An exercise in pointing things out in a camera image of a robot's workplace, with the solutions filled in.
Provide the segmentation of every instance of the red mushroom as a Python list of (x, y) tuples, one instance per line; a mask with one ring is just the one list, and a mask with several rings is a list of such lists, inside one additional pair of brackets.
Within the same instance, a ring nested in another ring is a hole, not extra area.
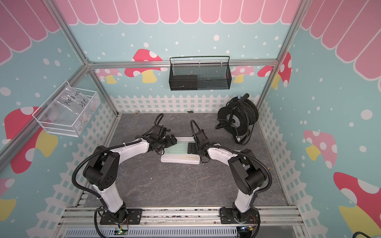
[(253, 76), (255, 74), (253, 66), (237, 66), (230, 70), (232, 76), (235, 76), (234, 83), (242, 83), (243, 75)]
[[(3, 178), (0, 179), (0, 197), (14, 184), (14, 179)], [(5, 221), (14, 207), (16, 206), (16, 199), (0, 199), (0, 221)]]
[[(38, 107), (23, 107), (9, 113), (4, 119), (5, 134), (7, 139), (3, 144), (8, 143), (16, 134), (32, 119), (32, 113)], [(24, 147), (11, 160), (12, 170), (19, 174), (25, 172), (32, 164), (34, 151), (39, 149), (45, 157), (49, 157), (58, 144), (58, 137), (46, 133), (39, 128), (28, 140)]]
[(348, 174), (336, 172), (333, 181), (355, 207), (340, 206), (349, 229), (362, 231), (370, 237), (381, 235), (381, 189)]
[(104, 82), (104, 79), (106, 78), (108, 84), (117, 83), (113, 75), (122, 76), (122, 73), (118, 69), (97, 69), (95, 72), (102, 82)]
[(331, 134), (320, 133), (318, 131), (304, 131), (303, 142), (308, 141), (312, 145), (306, 148), (310, 159), (315, 161), (321, 154), (328, 169), (331, 169), (337, 159), (337, 145)]
[[(146, 49), (139, 49), (131, 61), (163, 61), (157, 54)], [(143, 75), (143, 83), (155, 83), (157, 81), (153, 70), (167, 71), (168, 68), (134, 68), (126, 69), (124, 74), (128, 77)]]
[[(272, 87), (275, 90), (278, 89), (278, 83), (279, 83), (280, 79), (282, 79), (283, 86), (287, 87), (287, 85), (288, 85), (288, 83), (290, 81), (290, 77), (291, 77), (291, 66), (292, 66), (291, 55), (290, 55), (289, 52), (287, 52), (286, 58), (283, 61), (283, 64), (280, 66), (278, 74), (275, 76), (275, 80), (272, 83)], [(265, 76), (270, 75), (271, 68), (272, 68), (271, 66), (265, 66), (265, 67), (263, 67), (258, 72), (258, 76), (259, 77), (265, 77)]]

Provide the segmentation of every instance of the black cable wrap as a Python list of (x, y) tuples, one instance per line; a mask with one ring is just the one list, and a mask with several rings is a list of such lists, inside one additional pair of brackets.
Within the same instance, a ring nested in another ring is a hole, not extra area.
[(92, 159), (93, 157), (97, 156), (97, 155), (100, 155), (102, 153), (105, 153), (109, 150), (113, 150), (113, 149), (116, 149), (116, 148), (121, 148), (121, 147), (124, 147), (124, 146), (129, 146), (129, 145), (134, 145), (134, 144), (137, 144), (139, 142), (141, 142), (142, 140), (137, 140), (137, 141), (132, 141), (132, 142), (129, 142), (127, 144), (122, 144), (122, 145), (115, 145), (115, 146), (111, 146), (111, 147), (108, 147), (106, 149), (103, 149), (103, 150), (100, 150), (92, 155), (90, 155), (89, 157), (87, 157), (86, 159), (84, 159), (74, 170), (73, 172), (73, 175), (72, 175), (72, 183), (75, 187), (79, 188), (79, 189), (82, 189), (83, 191), (86, 191), (86, 192), (89, 192), (91, 194), (94, 194), (95, 196), (97, 196), (97, 198), (101, 201), (101, 203), (104, 205), (105, 209), (107, 210), (107, 204), (105, 203), (105, 201), (103, 200), (102, 196), (97, 193), (96, 191), (92, 190), (92, 189), (89, 189), (89, 188), (86, 188), (80, 184), (77, 183), (77, 174), (79, 172), (79, 170), (82, 168), (83, 165), (85, 165), (90, 159)]
[(239, 112), (241, 115), (243, 115), (246, 118), (246, 123), (247, 123), (247, 131), (246, 135), (240, 140), (237, 140), (238, 137), (238, 131), (235, 125), (232, 123), (233, 116), (230, 115), (229, 120), (224, 119), (224, 118), (219, 118), (219, 121), (226, 121), (227, 124), (231, 124), (231, 129), (232, 129), (232, 135), (234, 142), (240, 145), (246, 145), (251, 138), (251, 135), (253, 133), (254, 125), (256, 121), (258, 120), (255, 111), (253, 110), (252, 106), (248, 104), (247, 102), (238, 102), (238, 98), (236, 100), (230, 100), (229, 102), (226, 103), (226, 107), (231, 107), (232, 109), (235, 108), (233, 111)]

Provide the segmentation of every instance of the aluminum frame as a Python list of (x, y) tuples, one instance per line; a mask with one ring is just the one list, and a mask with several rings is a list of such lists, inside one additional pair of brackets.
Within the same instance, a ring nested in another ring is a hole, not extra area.
[(270, 74), (269, 79), (266, 82), (266, 85), (262, 91), (262, 94), (259, 98), (257, 108), (259, 109), (261, 105), (263, 104), (263, 101), (265, 100), (267, 94), (269, 93), (270, 87), (275, 80), (275, 77), (278, 74), (278, 71), (280, 69), (280, 66), (282, 65), (284, 59), (286, 58), (287, 52), (291, 46), (292, 41), (295, 38), (296, 33), (298, 32), (298, 29), (300, 28), (300, 24), (308, 10), (309, 5), (311, 4), (312, 0), (301, 0), (298, 6), (298, 11), (296, 12), (294, 18), (292, 19), (291, 27), (288, 30), (287, 36), (283, 42), (282, 49), (280, 50), (280, 54), (278, 57), (278, 63), (274, 66), (272, 69), (272, 72)]

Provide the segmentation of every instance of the light blue wall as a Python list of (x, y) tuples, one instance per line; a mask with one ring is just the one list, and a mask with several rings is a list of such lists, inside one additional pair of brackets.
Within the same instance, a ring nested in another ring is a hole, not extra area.
[[(349, 227), (339, 207), (356, 205), (340, 192), (333, 176), (340, 172), (381, 187), (381, 92), (376, 81), (365, 81), (355, 73), (352, 63), (345, 64), (340, 61), (334, 50), (327, 50), (320, 40), (310, 36), (309, 31), (299, 30), (289, 52), (293, 69), (290, 82), (286, 88), (279, 85), (277, 90), (270, 90), (266, 106), (261, 110), (263, 115), (269, 117), (261, 118), (260, 124), (264, 130), (271, 131), (271, 127), (266, 128), (264, 125), (269, 123), (268, 120), (270, 123), (275, 121), (273, 131), (276, 133), (279, 130), (278, 135), (282, 135), (285, 150), (291, 153), (290, 158), (295, 161), (291, 175), (288, 170), (285, 171), (292, 164), (291, 162), (289, 165), (288, 160), (284, 163), (287, 153), (281, 154), (274, 162), (276, 167), (279, 166), (281, 180), (287, 186), (292, 203), (298, 205), (302, 211), (311, 238), (325, 235), (328, 238), (352, 237), (350, 228), (356, 227)], [(363, 119), (364, 110), (370, 110), (373, 116), (368, 120)], [(329, 169), (326, 166), (322, 155), (319, 155), (316, 161), (309, 158), (306, 148), (310, 147), (311, 143), (305, 140), (304, 131), (328, 133), (334, 137), (337, 143), (337, 161), (333, 168)], [(266, 135), (269, 136), (266, 138), (267, 142), (272, 144), (269, 131)], [(360, 149), (360, 146), (365, 146), (366, 151), (362, 152), (364, 150)], [(294, 173), (296, 171), (300, 171), (299, 177)], [(303, 198), (294, 195), (295, 192), (299, 192), (294, 186), (305, 186), (306, 194)], [(364, 199), (367, 200), (366, 197), (357, 199), (363, 203)], [(381, 209), (380, 202), (371, 203), (369, 206), (376, 211)], [(359, 219), (356, 213), (351, 214), (351, 217)], [(380, 217), (377, 217), (374, 220), (380, 222), (379, 219)], [(366, 226), (362, 226), (361, 229), (365, 233), (371, 232)]]
[(289, 25), (280, 22), (270, 25), (240, 22), (236, 24), (158, 22), (152, 25), (139, 22), (135, 25), (126, 25), (120, 22), (116, 25), (78, 23), (70, 27), (83, 50), (87, 52), (90, 61), (115, 62), (131, 61), (138, 49), (153, 51), (162, 60), (182, 55), (228, 55), (232, 59), (275, 59), (278, 57), (279, 45), (283, 44)]

